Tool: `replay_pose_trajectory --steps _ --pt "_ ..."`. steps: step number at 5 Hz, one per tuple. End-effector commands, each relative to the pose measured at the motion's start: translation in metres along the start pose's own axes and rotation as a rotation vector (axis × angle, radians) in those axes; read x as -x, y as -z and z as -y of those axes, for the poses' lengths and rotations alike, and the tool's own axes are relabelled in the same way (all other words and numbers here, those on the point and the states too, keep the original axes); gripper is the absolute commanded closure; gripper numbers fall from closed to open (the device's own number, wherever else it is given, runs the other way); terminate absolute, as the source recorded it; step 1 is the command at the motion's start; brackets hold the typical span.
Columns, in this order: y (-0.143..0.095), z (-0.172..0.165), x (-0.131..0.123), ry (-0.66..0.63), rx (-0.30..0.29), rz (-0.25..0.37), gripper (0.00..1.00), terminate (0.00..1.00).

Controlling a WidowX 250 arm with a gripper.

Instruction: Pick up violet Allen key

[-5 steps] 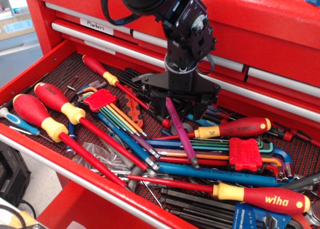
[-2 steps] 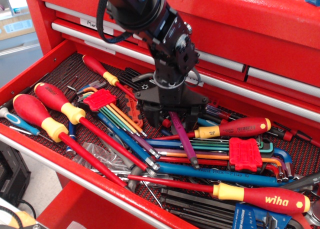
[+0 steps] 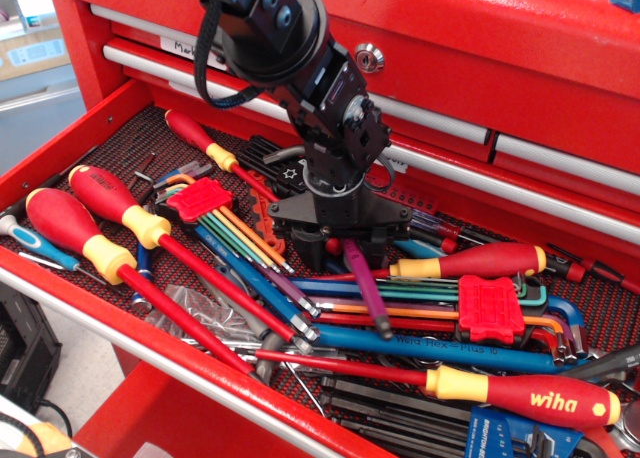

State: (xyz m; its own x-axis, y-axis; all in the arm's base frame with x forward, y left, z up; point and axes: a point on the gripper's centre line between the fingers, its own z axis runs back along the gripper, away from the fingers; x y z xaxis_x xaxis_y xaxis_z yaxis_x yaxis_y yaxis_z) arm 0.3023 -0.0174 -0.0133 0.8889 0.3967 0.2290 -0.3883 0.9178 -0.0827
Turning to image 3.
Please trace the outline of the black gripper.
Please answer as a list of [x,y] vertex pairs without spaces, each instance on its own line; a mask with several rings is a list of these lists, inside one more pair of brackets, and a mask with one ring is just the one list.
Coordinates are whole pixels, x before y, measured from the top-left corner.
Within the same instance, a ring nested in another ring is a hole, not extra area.
[[409,208],[364,185],[343,193],[306,191],[271,204],[269,215],[301,261],[315,272],[325,269],[325,244],[330,238],[357,239],[371,269],[387,268],[387,248],[409,236],[412,218]]

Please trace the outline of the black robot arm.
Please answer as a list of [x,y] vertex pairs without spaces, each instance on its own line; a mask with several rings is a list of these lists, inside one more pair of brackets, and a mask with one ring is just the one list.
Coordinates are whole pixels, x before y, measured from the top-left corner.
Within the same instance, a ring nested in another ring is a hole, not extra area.
[[195,84],[227,109],[269,94],[301,137],[303,193],[270,207],[275,229],[305,264],[322,267],[329,239],[354,239],[370,267],[408,235],[410,211],[377,195],[366,174],[382,162],[390,129],[321,0],[200,0]]

